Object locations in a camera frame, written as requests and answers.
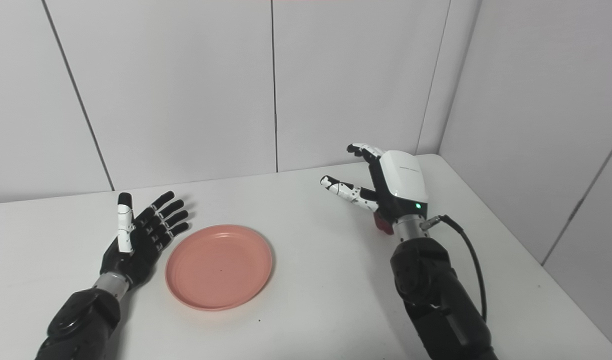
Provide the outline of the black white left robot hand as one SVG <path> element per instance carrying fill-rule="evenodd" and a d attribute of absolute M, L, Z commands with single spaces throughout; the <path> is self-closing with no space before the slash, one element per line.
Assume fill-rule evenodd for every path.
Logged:
<path fill-rule="evenodd" d="M 184 200 L 176 197 L 173 191 L 167 191 L 139 215 L 126 220 L 132 250 L 120 251 L 118 239 L 114 239 L 102 257 L 100 275 L 123 276 L 130 290 L 146 283 L 162 251 L 190 228 L 189 212 L 183 209 L 184 205 Z"/>

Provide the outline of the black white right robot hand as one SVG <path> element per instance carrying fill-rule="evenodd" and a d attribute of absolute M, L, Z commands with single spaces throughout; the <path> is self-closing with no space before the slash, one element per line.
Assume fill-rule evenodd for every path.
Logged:
<path fill-rule="evenodd" d="M 400 219 L 427 219 L 429 196 L 416 156 L 400 150 L 384 151 L 367 143 L 351 143 L 346 150 L 368 163 L 374 189 L 325 175 L 320 184 L 327 191 L 372 212 L 376 227 L 389 235 L 394 234 L 394 225 Z"/>

